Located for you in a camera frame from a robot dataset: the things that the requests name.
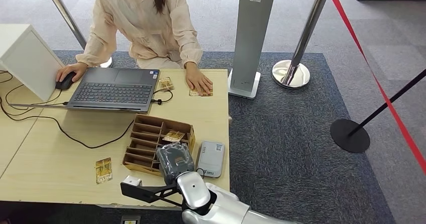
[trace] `black round base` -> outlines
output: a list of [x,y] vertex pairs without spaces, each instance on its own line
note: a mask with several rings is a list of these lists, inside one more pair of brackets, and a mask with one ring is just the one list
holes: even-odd
[[342,149],[352,153],[362,153],[370,147],[370,136],[361,128],[352,136],[348,134],[359,124],[352,120],[336,120],[330,127],[334,142]]

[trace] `woman's right hand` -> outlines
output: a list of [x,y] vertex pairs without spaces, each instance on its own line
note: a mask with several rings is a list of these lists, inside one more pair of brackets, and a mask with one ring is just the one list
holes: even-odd
[[87,68],[88,65],[82,62],[66,65],[58,70],[58,73],[56,74],[56,81],[62,82],[70,72],[75,72],[75,76],[72,78],[72,81],[76,82],[84,75]]

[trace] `floor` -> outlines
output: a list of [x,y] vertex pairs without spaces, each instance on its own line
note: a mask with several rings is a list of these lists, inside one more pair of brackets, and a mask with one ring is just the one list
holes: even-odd
[[[238,0],[187,0],[199,41],[206,51],[233,51]],[[292,52],[313,0],[274,0],[264,52]],[[94,0],[64,0],[87,35]],[[341,0],[373,71],[392,96],[426,67],[426,2]],[[50,0],[0,0],[0,23],[31,23],[54,50],[81,47]],[[118,36],[118,50],[128,49]],[[306,52],[323,53],[351,118],[362,121],[383,98],[353,40],[328,1]],[[426,156],[426,80],[394,106]],[[367,127],[366,152],[397,223],[424,223],[426,176],[388,110]]]
[[[78,52],[55,51],[64,64],[74,62]],[[269,75],[275,62],[291,55],[263,53],[260,73]],[[233,52],[205,52],[199,65],[230,71],[233,57]],[[136,67],[127,52],[116,52],[113,58],[114,67]],[[349,113],[324,55],[305,53],[303,63],[314,77],[300,91],[263,77],[254,100],[229,97],[231,192],[255,211],[303,224],[395,223],[367,155],[343,151],[330,136],[331,123],[349,118]],[[126,213],[120,208],[60,206],[48,223],[105,223]],[[164,216],[161,210],[133,212],[143,220],[163,216],[156,224],[176,223],[176,215]]]

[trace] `dark blue carpet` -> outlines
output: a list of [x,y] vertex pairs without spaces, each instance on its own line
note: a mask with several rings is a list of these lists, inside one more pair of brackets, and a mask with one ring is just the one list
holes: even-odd
[[[55,51],[66,64],[75,51]],[[136,67],[127,52],[114,67]],[[310,83],[300,90],[279,87],[272,65],[289,53],[263,53],[256,99],[229,97],[231,191],[252,209],[302,223],[395,223],[365,154],[337,147],[330,124],[349,118],[322,54],[306,53]],[[233,53],[205,52],[201,67],[231,67]],[[51,223],[119,223],[124,213],[142,223],[181,223],[178,211],[129,210],[64,205]]]

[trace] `light wood desk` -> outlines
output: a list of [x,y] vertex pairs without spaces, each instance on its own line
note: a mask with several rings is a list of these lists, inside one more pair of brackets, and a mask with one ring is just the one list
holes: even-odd
[[[0,82],[8,80],[10,75],[8,73],[0,74]],[[0,83],[0,95],[2,97],[2,105],[5,110],[13,115],[25,112],[24,110],[16,110],[8,106],[6,103],[6,94],[13,88],[21,85],[21,83],[13,78],[10,81]],[[41,100],[22,86],[9,94],[9,102],[11,103],[37,103]],[[34,109],[21,116],[14,116],[13,118],[22,119],[28,116],[38,116],[41,109]],[[3,175],[6,167],[12,160],[21,143],[24,141],[31,127],[36,119],[28,119],[22,122],[15,122],[10,120],[3,112],[0,112],[0,177]]]
[[[191,97],[184,70],[162,70],[160,78],[170,76],[175,86],[173,99],[163,105],[152,104],[149,115],[181,121],[194,126],[196,159],[203,140],[226,145],[222,176],[206,182],[229,190],[228,88],[226,70],[203,70],[214,83],[212,97]],[[73,90],[63,92],[58,102],[70,99]],[[161,92],[155,99],[168,99]],[[56,118],[71,136],[95,146],[118,137],[134,118],[133,113],[112,111],[65,110],[46,108],[42,116]],[[120,140],[98,149],[88,149],[64,136],[55,122],[38,119],[0,179],[0,200],[165,208],[173,205],[158,201],[148,204],[121,194],[120,182],[128,175],[142,179],[144,185],[161,186],[161,177],[130,171],[121,162],[130,143],[128,131]],[[111,157],[113,179],[97,185],[95,161]],[[172,196],[180,201],[179,195]]]

